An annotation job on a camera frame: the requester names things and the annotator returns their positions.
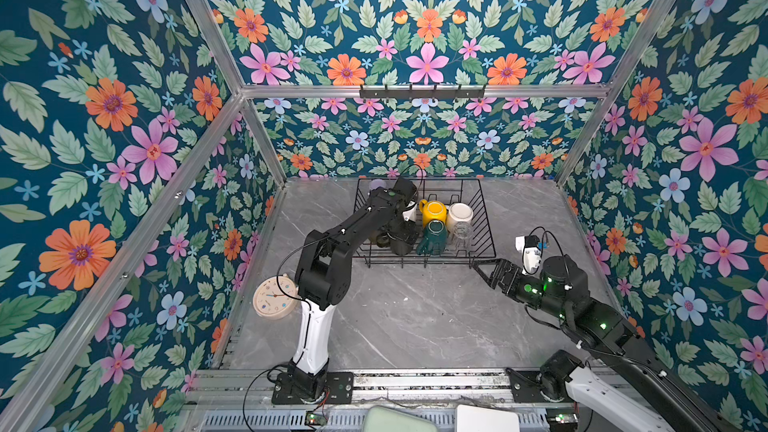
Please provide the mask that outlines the clear glass cup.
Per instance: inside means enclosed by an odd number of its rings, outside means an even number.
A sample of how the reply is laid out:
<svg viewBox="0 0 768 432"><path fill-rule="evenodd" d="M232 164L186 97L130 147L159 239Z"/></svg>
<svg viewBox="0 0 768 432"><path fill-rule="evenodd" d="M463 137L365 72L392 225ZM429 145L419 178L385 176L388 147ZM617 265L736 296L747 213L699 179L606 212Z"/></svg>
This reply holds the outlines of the clear glass cup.
<svg viewBox="0 0 768 432"><path fill-rule="evenodd" d="M468 222L458 222L450 232L450 250L457 254L468 254L472 248L473 227Z"/></svg>

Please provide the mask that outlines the white fluted mug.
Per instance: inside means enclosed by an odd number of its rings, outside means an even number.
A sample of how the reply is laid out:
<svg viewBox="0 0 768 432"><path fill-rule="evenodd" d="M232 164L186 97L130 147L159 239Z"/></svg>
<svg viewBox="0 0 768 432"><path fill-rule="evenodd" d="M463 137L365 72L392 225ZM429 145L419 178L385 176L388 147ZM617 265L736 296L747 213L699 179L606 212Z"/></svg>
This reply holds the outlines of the white fluted mug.
<svg viewBox="0 0 768 432"><path fill-rule="evenodd" d="M406 210L402 213L402 217L405 221L415 222L417 219L418 204L416 202L410 202Z"/></svg>

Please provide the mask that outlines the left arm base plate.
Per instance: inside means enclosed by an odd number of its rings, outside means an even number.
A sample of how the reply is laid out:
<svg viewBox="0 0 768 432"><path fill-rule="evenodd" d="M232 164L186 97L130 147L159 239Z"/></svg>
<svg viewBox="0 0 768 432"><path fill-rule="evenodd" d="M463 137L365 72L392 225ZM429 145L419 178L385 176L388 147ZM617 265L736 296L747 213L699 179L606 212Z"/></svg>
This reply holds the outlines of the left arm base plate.
<svg viewBox="0 0 768 432"><path fill-rule="evenodd" d="M351 372L328 372L318 377L281 372L273 389L272 405L320 405L352 402L355 376Z"/></svg>

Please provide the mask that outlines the lilac plastic cup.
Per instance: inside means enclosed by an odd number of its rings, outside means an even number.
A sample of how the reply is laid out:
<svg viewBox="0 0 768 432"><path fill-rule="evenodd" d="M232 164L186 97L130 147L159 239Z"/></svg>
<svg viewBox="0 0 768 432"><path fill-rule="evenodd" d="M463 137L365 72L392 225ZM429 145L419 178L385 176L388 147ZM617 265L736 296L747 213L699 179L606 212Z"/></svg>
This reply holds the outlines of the lilac plastic cup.
<svg viewBox="0 0 768 432"><path fill-rule="evenodd" d="M387 184L383 179L374 179L369 184L369 191L372 192L379 188L385 188L386 186Z"/></svg>

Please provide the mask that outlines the olive tinted glass cup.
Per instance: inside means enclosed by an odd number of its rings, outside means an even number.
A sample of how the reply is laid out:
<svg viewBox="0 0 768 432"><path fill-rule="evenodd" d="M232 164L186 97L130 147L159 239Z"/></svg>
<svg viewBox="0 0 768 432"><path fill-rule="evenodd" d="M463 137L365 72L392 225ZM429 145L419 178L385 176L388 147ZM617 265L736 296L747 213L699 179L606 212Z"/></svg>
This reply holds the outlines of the olive tinted glass cup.
<svg viewBox="0 0 768 432"><path fill-rule="evenodd" d="M379 234L376 236L374 240L375 244L379 248L387 248L390 246L390 238L389 235L386 233Z"/></svg>

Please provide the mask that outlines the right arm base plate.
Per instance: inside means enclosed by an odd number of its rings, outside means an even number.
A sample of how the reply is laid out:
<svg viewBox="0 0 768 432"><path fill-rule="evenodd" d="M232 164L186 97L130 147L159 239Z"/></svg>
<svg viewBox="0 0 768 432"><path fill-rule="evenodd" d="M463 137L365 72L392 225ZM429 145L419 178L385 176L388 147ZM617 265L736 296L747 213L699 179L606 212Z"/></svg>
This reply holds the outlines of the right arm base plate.
<svg viewBox="0 0 768 432"><path fill-rule="evenodd" d="M512 396L518 403L561 403L570 400L562 374L541 369L513 368L505 368L504 373L509 380Z"/></svg>

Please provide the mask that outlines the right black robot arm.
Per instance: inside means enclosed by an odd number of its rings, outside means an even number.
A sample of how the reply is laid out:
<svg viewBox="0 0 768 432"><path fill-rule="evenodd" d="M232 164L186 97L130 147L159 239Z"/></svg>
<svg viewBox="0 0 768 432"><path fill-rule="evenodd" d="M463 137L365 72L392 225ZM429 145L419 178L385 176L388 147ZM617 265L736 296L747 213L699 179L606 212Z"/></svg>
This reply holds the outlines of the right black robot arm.
<svg viewBox="0 0 768 432"><path fill-rule="evenodd" d="M581 403L623 431L734 430L659 360L635 325L591 297L587 274L569 256L547 258L538 275L526 275L506 259L489 263L493 271L481 277L491 288L557 318L557 330L625 379L646 402L627 397L563 350L545 362L533 384L546 399Z"/></svg>

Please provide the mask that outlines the cream mug green handle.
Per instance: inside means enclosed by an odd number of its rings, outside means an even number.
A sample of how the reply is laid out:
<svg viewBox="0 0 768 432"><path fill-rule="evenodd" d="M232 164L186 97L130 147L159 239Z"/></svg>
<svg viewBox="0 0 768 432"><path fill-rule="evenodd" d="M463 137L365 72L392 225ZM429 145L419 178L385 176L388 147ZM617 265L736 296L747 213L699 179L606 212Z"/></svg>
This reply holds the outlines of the cream mug green handle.
<svg viewBox="0 0 768 432"><path fill-rule="evenodd" d="M431 220L423 230L422 240L417 247L420 256L440 256L443 254L448 238L448 230L444 222Z"/></svg>

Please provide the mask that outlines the yellow mug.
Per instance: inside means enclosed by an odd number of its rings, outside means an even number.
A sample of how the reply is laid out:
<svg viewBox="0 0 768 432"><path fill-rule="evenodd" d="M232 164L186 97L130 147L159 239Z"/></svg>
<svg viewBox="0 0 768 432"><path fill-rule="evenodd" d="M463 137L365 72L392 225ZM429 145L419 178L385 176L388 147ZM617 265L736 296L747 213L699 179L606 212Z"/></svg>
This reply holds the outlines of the yellow mug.
<svg viewBox="0 0 768 432"><path fill-rule="evenodd" d="M447 220L447 207L438 200L422 199L419 203L419 211L422 216L422 226L427 227L432 221L439 221L443 224Z"/></svg>

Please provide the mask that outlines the black mug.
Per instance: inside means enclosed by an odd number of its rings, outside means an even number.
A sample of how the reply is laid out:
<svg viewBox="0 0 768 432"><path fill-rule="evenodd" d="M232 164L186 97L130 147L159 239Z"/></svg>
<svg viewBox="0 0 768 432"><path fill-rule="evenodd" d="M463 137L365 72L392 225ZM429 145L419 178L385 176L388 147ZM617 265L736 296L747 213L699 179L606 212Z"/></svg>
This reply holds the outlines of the black mug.
<svg viewBox="0 0 768 432"><path fill-rule="evenodd" d="M396 256L407 256L414 249L419 238L419 226L407 221L402 227L388 232L390 249Z"/></svg>

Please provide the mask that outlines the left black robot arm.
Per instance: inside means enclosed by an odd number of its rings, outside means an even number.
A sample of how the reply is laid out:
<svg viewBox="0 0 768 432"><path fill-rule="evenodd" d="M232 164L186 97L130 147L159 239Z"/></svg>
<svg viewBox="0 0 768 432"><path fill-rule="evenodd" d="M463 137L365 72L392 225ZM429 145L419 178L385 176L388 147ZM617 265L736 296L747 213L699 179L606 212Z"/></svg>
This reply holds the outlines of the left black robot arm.
<svg viewBox="0 0 768 432"><path fill-rule="evenodd" d="M392 186L371 190L366 202L338 226L307 235L294 279L302 310L300 335L286 372L286 387L302 399L315 401L325 392L332 320L351 285L355 253L364 242L382 237L395 255L408 255L419 228L404 213L416 198L417 186L399 178Z"/></svg>

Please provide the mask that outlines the white mug red inside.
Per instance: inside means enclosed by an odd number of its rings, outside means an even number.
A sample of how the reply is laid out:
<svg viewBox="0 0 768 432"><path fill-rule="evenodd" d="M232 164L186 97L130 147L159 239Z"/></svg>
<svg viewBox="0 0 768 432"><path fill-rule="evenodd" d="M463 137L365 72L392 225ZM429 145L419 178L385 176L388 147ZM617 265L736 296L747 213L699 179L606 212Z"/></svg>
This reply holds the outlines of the white mug red inside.
<svg viewBox="0 0 768 432"><path fill-rule="evenodd" d="M459 224L470 224L474 217L473 209L462 202L456 202L447 207L446 227L453 233Z"/></svg>

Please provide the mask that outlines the black wire dish rack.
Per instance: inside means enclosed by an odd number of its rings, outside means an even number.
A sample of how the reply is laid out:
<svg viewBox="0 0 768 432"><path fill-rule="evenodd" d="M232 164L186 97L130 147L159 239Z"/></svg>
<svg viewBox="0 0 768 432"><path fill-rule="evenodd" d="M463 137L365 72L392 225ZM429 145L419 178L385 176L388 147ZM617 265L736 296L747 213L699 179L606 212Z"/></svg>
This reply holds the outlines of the black wire dish rack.
<svg viewBox="0 0 768 432"><path fill-rule="evenodd" d="M410 202L409 208L403 214L408 222L410 233L407 239L412 248L405 250L403 242L394 243L386 232L376 232L366 239L355 252L354 257L364 262L368 267L374 265L433 264L471 266L477 261L490 260L496 257L496 247L492 227L487 212L485 196L481 181L474 178L426 178L410 179L418 187L418 193ZM447 230L438 244L443 247L439 255L428 250L420 251L419 246L424 241L426 223L422 218L421 202L440 202L446 207L454 204L464 204L473 213L468 226L459 227L459 236Z"/></svg>

